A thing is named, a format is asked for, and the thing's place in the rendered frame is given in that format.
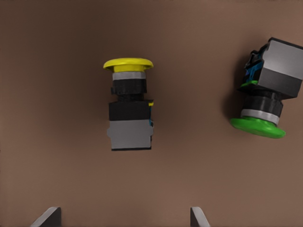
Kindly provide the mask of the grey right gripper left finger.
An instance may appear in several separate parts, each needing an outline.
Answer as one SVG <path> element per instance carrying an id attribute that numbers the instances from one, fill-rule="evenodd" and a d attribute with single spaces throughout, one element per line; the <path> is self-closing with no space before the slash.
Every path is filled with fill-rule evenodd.
<path id="1" fill-rule="evenodd" d="M 61 227 L 61 208 L 48 208 L 29 227 Z"/>

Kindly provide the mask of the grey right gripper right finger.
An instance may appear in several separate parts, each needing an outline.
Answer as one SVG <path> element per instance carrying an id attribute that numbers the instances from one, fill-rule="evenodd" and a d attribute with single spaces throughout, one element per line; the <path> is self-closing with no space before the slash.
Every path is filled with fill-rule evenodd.
<path id="1" fill-rule="evenodd" d="M 200 207 L 190 208 L 190 227 L 210 227 L 210 224 Z"/>

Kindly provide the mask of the yellow push-button switch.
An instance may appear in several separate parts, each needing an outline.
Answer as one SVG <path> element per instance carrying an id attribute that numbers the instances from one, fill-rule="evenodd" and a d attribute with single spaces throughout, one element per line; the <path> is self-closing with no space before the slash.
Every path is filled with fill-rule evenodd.
<path id="1" fill-rule="evenodd" d="M 118 58 L 104 63 L 112 71 L 111 93 L 117 101 L 109 103 L 109 128 L 112 151 L 150 150 L 152 148 L 153 100 L 147 92 L 146 70 L 153 63 L 143 58 Z"/>

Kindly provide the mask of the green push-button switch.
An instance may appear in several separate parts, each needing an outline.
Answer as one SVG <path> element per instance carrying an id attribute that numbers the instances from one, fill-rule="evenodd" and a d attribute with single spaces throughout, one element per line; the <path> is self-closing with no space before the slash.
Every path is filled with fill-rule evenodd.
<path id="1" fill-rule="evenodd" d="M 250 52 L 239 91 L 246 94 L 240 118 L 231 125 L 239 130 L 279 139 L 282 101 L 296 98 L 303 82 L 303 46 L 271 37 L 259 50 Z"/>

